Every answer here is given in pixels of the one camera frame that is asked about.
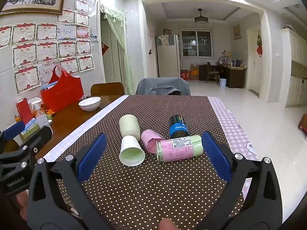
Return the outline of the person's hand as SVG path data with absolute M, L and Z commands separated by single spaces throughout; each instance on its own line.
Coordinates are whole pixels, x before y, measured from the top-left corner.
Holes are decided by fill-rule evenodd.
M 180 229 L 169 218 L 165 218 L 159 222 L 158 230 L 180 230 Z

